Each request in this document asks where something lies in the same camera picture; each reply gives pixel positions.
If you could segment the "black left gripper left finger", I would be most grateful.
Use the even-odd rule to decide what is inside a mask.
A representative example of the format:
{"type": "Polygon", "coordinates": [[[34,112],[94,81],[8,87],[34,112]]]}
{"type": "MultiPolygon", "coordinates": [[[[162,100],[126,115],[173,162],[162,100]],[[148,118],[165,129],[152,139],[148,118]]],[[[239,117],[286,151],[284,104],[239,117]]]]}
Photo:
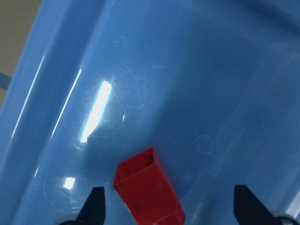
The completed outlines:
{"type": "Polygon", "coordinates": [[[103,225],[105,222],[105,189],[94,187],[76,218],[77,225],[103,225]]]}

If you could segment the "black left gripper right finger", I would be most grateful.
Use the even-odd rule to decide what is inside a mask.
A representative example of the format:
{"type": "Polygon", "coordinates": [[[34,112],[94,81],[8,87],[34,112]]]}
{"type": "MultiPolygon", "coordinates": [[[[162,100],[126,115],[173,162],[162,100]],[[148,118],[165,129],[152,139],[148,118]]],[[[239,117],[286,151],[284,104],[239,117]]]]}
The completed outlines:
{"type": "Polygon", "coordinates": [[[281,224],[281,219],[274,217],[245,185],[234,187],[233,211],[239,225],[281,224]]]}

